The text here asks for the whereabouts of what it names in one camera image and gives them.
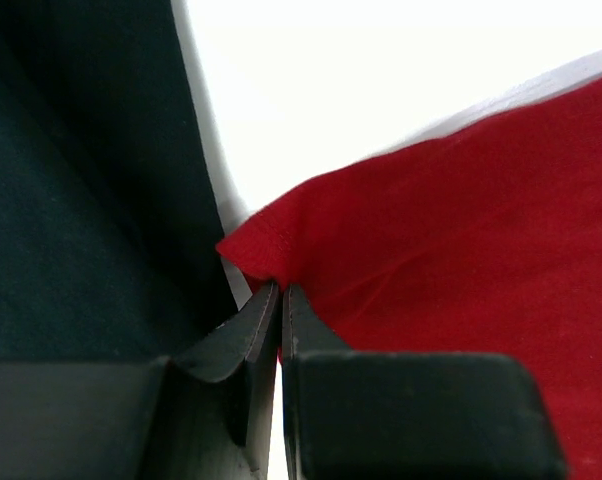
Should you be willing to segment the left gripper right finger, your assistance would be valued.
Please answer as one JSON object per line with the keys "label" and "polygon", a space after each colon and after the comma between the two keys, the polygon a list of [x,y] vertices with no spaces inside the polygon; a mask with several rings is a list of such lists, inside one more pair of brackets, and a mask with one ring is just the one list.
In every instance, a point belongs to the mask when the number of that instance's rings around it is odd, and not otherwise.
{"label": "left gripper right finger", "polygon": [[351,349],[292,286],[282,303],[292,479],[564,479],[532,376],[494,354]]}

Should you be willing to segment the red t-shirt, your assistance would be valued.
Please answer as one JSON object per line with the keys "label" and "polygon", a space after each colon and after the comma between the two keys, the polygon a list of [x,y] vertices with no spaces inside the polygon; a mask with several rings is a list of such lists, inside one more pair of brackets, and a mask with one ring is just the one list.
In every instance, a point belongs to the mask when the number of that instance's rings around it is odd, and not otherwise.
{"label": "red t-shirt", "polygon": [[355,348],[517,358],[602,479],[602,77],[311,179],[217,249]]}

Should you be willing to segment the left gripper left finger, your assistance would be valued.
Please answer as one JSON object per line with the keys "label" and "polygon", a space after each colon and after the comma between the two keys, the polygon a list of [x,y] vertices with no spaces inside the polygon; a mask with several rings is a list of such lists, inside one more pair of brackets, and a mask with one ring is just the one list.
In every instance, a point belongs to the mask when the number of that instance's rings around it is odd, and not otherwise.
{"label": "left gripper left finger", "polygon": [[280,293],[177,358],[0,362],[0,479],[263,479]]}

